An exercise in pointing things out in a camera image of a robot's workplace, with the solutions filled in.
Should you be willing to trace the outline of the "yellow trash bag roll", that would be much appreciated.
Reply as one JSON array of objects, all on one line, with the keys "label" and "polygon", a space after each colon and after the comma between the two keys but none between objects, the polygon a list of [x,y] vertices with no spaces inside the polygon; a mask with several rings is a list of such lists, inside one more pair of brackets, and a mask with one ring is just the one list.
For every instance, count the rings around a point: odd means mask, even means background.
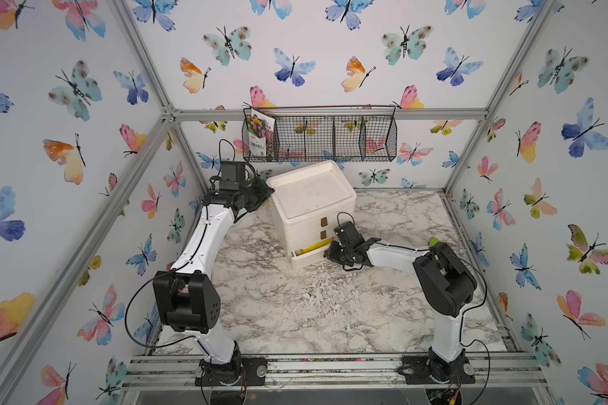
[{"label": "yellow trash bag roll", "polygon": [[316,251],[317,249],[320,248],[325,248],[326,246],[330,245],[334,240],[333,239],[327,239],[325,241],[320,241],[319,243],[312,245],[312,246],[308,246],[306,248],[302,248],[300,250],[297,250],[294,252],[294,255],[297,256],[302,256],[304,254],[307,254],[311,251]]}]

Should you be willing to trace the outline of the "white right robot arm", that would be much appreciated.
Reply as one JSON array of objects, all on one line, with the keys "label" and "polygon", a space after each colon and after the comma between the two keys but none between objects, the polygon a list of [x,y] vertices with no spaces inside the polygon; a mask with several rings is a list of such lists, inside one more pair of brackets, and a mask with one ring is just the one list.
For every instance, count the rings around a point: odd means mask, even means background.
[{"label": "white right robot arm", "polygon": [[388,244],[379,238],[364,238],[351,221],[339,224],[328,258],[346,271],[365,267],[393,268],[412,273],[423,295],[435,311],[431,354],[449,363],[464,352],[461,343],[464,313],[472,302],[477,281],[465,263],[446,243],[428,247]]}]

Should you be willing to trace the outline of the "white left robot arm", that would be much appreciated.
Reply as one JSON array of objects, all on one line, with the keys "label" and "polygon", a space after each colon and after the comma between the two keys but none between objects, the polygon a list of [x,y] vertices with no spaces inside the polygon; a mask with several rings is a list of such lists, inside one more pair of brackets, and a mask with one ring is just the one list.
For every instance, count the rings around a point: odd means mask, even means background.
[{"label": "white left robot arm", "polygon": [[153,279],[160,322],[195,339],[211,364],[230,364],[237,344],[219,324],[221,297],[214,262],[233,224],[258,210],[274,189],[245,161],[224,161],[197,209],[197,226],[168,271]]}]

